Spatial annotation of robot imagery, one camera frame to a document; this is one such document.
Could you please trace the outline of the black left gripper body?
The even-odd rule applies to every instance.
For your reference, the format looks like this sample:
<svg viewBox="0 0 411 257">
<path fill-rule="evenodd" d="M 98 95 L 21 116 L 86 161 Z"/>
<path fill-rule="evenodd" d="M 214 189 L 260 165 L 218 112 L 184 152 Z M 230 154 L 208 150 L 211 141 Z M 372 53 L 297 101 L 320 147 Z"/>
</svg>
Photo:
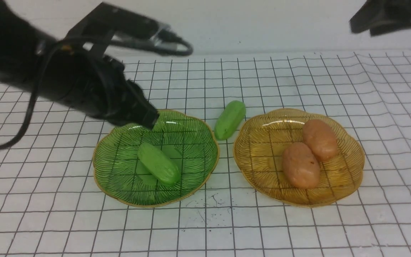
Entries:
<svg viewBox="0 0 411 257">
<path fill-rule="evenodd" d="M 113 125 L 130 124 L 130 103 L 145 96 L 123 71 L 124 65 L 108 56 L 59 54 L 59 102 Z"/>
</svg>

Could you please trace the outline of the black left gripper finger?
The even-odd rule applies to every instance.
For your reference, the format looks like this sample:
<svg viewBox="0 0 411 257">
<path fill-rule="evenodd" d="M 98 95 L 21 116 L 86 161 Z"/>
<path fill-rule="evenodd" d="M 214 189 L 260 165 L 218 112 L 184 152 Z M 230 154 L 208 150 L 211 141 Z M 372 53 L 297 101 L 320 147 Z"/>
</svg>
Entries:
<svg viewBox="0 0 411 257">
<path fill-rule="evenodd" d="M 139 124 L 147 130 L 153 130 L 159 118 L 158 109 L 144 97 L 136 96 L 130 103 L 128 119 L 131 123 Z"/>
</svg>

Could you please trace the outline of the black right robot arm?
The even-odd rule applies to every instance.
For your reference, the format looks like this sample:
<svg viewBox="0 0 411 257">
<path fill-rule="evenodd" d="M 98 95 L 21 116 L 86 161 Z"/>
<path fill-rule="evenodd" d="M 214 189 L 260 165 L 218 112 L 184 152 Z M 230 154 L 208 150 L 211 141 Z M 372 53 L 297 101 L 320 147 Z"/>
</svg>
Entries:
<svg viewBox="0 0 411 257">
<path fill-rule="evenodd" d="M 411 29 L 411 0 L 150 0 L 162 20 L 130 14 L 127 41 L 163 57 L 346 49 Z"/>
</svg>

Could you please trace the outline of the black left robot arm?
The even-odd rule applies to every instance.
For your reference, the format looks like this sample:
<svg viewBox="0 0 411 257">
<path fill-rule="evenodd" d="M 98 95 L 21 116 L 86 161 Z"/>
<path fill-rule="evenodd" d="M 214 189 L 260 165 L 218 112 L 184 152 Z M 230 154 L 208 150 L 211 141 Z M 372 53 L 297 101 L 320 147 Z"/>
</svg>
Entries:
<svg viewBox="0 0 411 257">
<path fill-rule="evenodd" d="M 115 126 L 152 127 L 157 109 L 125 78 L 124 64 L 105 54 L 116 32 L 107 23 L 112 9 L 99 4 L 57 40 L 0 0 L 0 82 Z"/>
</svg>

